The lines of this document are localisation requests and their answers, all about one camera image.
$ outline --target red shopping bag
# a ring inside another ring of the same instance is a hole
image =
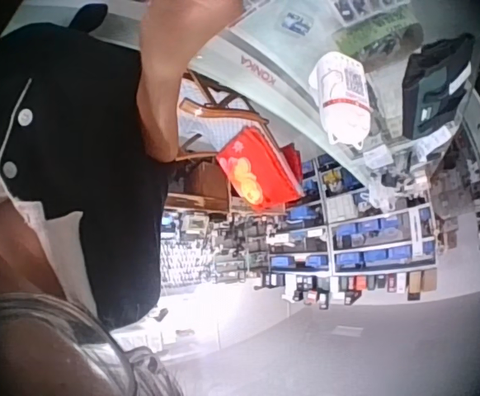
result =
[[[303,196],[303,190],[282,152],[256,127],[237,134],[217,155],[237,193],[255,210],[264,210]]]

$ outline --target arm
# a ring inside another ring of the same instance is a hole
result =
[[[151,157],[164,163],[176,159],[183,73],[198,51],[241,13],[241,0],[151,1],[141,23],[143,71],[137,93]]]

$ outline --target red bag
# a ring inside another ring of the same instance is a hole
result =
[[[216,158],[237,193],[255,210],[304,194],[280,150],[256,127],[244,128]]]
[[[300,160],[300,152],[295,150],[295,145],[293,143],[288,144],[280,149],[284,154],[284,158],[286,158],[286,162],[291,169],[291,172],[297,178],[297,182],[303,182],[303,165],[302,161]]]

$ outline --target black package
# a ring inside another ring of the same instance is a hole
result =
[[[474,37],[438,40],[412,54],[403,78],[403,136],[419,139],[452,121],[471,72]]]

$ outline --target qr code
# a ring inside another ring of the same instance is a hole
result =
[[[357,95],[365,95],[365,86],[363,84],[363,78],[353,68],[345,68],[346,77],[346,89]]]

